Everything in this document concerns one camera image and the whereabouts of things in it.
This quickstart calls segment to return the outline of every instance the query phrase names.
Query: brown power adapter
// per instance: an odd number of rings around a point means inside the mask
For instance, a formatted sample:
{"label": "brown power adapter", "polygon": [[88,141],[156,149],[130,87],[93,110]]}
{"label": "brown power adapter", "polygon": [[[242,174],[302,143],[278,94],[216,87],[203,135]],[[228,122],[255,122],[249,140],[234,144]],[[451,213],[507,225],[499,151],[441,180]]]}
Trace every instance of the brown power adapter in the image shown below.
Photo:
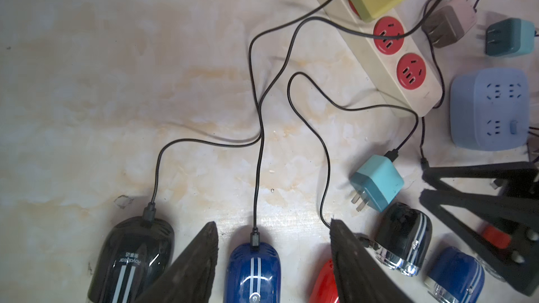
{"label": "brown power adapter", "polygon": [[425,20],[422,30],[434,47],[442,48],[459,41],[476,23],[475,10],[468,0],[450,0]]}

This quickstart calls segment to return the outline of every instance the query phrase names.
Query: red socket outlet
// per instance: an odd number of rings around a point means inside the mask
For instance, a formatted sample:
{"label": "red socket outlet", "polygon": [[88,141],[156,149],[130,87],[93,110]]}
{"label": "red socket outlet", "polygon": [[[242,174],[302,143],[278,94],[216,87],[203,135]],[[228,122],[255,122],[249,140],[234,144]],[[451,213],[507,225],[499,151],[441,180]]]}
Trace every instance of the red socket outlet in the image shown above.
{"label": "red socket outlet", "polygon": [[426,72],[425,61],[415,53],[404,55],[397,64],[397,79],[408,90],[419,88],[425,82]]}
{"label": "red socket outlet", "polygon": [[357,12],[356,8],[354,7],[354,4],[352,3],[351,0],[348,0],[348,4],[350,5],[350,8],[354,11],[354,13],[360,17],[360,14]]}
{"label": "red socket outlet", "polygon": [[[381,36],[403,35],[404,27],[401,22],[394,17],[383,17],[378,20],[376,25],[374,25],[373,34]],[[393,55],[401,50],[404,44],[404,38],[399,40],[374,39],[374,44],[382,54]]]}

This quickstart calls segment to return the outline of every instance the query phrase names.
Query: stain on surface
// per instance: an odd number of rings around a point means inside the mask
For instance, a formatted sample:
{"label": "stain on surface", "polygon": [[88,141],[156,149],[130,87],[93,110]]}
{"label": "stain on surface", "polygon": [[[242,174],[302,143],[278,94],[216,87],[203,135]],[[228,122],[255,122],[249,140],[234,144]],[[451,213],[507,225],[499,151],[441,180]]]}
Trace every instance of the stain on surface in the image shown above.
{"label": "stain on surface", "polygon": [[123,195],[123,194],[119,196],[118,198],[116,198],[116,200],[114,200],[114,204],[119,209],[125,209],[127,206],[131,205],[132,202],[133,202],[133,198],[128,197],[127,195]]}

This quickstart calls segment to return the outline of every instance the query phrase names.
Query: white marble surface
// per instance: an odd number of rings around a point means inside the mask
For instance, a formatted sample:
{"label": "white marble surface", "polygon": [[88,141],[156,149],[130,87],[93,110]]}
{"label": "white marble surface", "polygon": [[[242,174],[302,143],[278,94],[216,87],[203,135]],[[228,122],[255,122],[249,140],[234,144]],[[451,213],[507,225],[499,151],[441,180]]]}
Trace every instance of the white marble surface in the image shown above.
{"label": "white marble surface", "polygon": [[[408,26],[423,2],[407,0],[398,8]],[[139,215],[149,201],[159,149],[180,137],[256,136],[248,42],[315,6],[316,0],[0,0],[0,301],[83,301],[104,236],[121,220]],[[539,24],[537,0],[483,0],[481,7]],[[255,46],[259,91],[278,71],[291,33],[280,31]],[[414,38],[425,47],[421,37]],[[528,56],[526,68],[533,82],[537,54]],[[449,48],[440,52],[445,55],[442,69],[451,77]],[[299,69],[338,103],[383,102],[337,31],[311,24],[300,32],[288,69],[263,108],[267,141],[259,225],[262,239],[281,257],[283,302],[306,301],[329,258],[328,231],[317,215],[325,158],[286,99],[287,80]],[[337,111],[303,79],[294,83],[292,95],[330,151],[326,218],[370,233],[377,213],[355,212],[348,176],[372,153],[397,145],[412,119],[397,119],[389,110]],[[457,150],[445,109],[430,113],[427,122],[425,150],[432,165],[524,157],[524,148],[479,155]],[[419,135],[396,161],[405,178],[398,199],[417,208],[425,187]],[[175,255],[207,221],[217,222],[212,303],[222,300],[231,250],[248,240],[257,154],[256,146],[179,144],[162,162],[157,210],[175,229]],[[492,192],[480,182],[459,186]],[[133,201],[123,203],[117,199],[121,195]],[[435,231],[428,259],[444,241],[469,251],[431,219]],[[421,284],[424,273],[416,279],[390,276],[407,293],[415,291],[417,302],[433,301]],[[537,298],[487,275],[479,302]]]}

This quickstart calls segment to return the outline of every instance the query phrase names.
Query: white racing stripe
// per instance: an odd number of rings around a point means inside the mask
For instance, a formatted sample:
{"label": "white racing stripe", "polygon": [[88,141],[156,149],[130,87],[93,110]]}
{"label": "white racing stripe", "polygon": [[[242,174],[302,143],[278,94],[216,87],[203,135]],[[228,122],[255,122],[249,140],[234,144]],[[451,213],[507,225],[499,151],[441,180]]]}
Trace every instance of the white racing stripe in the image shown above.
{"label": "white racing stripe", "polygon": [[262,279],[262,260],[258,257],[258,284],[257,293],[260,293],[260,280]]}
{"label": "white racing stripe", "polygon": [[120,289],[122,288],[122,282],[124,281],[125,275],[125,265],[120,269],[120,277],[118,277],[118,282],[116,282],[116,290],[114,291],[114,296],[112,297],[112,303],[118,303],[118,296],[120,296]]}
{"label": "white racing stripe", "polygon": [[418,245],[417,245],[417,248],[415,249],[410,248],[410,252],[408,252],[408,257],[406,258],[406,260],[411,264],[415,264],[417,251],[419,250],[419,247],[421,246],[421,242],[423,241],[423,238],[425,237],[426,230],[427,230],[427,220],[425,218],[425,215],[420,212],[419,213],[419,227],[417,229],[417,232],[415,232],[415,238],[412,240],[412,243],[414,243],[414,241],[417,240]]}
{"label": "white racing stripe", "polygon": [[129,272],[129,278],[127,279],[127,286],[125,287],[124,299],[122,303],[127,303],[127,298],[129,297],[129,292],[131,291],[131,285],[133,284],[133,276],[135,275],[135,266],[131,266],[131,271]]}
{"label": "white racing stripe", "polygon": [[254,277],[254,257],[251,258],[251,285],[249,289],[249,297],[251,297],[253,293],[253,277]]}

